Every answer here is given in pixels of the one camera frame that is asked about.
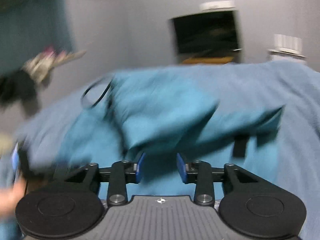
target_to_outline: blue blanket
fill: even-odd
[[[145,152],[144,178],[129,186],[129,197],[193,196],[195,186],[185,186],[177,172],[177,152],[217,167],[235,162],[275,182],[281,106],[218,111],[219,101],[227,99],[208,94],[180,71],[173,67],[116,73],[108,99],[78,117],[58,159],[76,162],[90,156],[100,166],[111,166],[121,159],[123,148],[129,159]],[[234,136],[241,134],[251,135],[246,158],[233,160]],[[223,197],[221,186],[215,195]],[[106,197],[105,188],[99,196]]]

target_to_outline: blue bed sheet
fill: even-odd
[[[195,185],[184,185],[176,167],[176,153],[200,159],[215,167],[236,163],[275,182],[276,133],[282,106],[219,111],[219,98],[181,76],[180,67],[115,73],[111,91],[100,104],[84,110],[72,125],[57,159],[78,163],[90,159],[110,167],[124,158],[145,152],[144,177],[128,185],[132,195],[190,195]],[[245,159],[232,158],[234,136],[250,134]],[[108,184],[99,197],[105,199]],[[215,184],[221,199],[221,185]]]
[[[299,196],[307,207],[302,239],[318,239],[320,73],[287,61],[181,66],[175,71],[220,98],[217,113],[285,105],[277,135],[279,160],[274,174],[276,184]],[[57,156],[65,134],[81,112],[80,96],[84,89],[44,110],[17,131],[18,137],[27,137],[32,142],[33,166],[53,161]],[[101,88],[95,91],[98,97]]]

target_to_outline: gray wall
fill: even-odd
[[[61,0],[29,0],[0,9],[0,74],[20,69],[48,46],[72,50]]]
[[[74,47],[86,49],[87,54],[54,70],[49,87],[39,92],[42,107],[110,70],[131,65],[124,3],[124,0],[61,1]],[[0,131],[13,132],[25,119],[21,104],[14,104],[0,113]]]
[[[128,0],[137,65],[167,65],[176,62],[168,19],[199,12],[203,2],[216,0]],[[303,38],[309,65],[320,71],[317,46],[320,40],[320,0],[234,0],[246,63],[264,62],[273,48],[274,34]]]

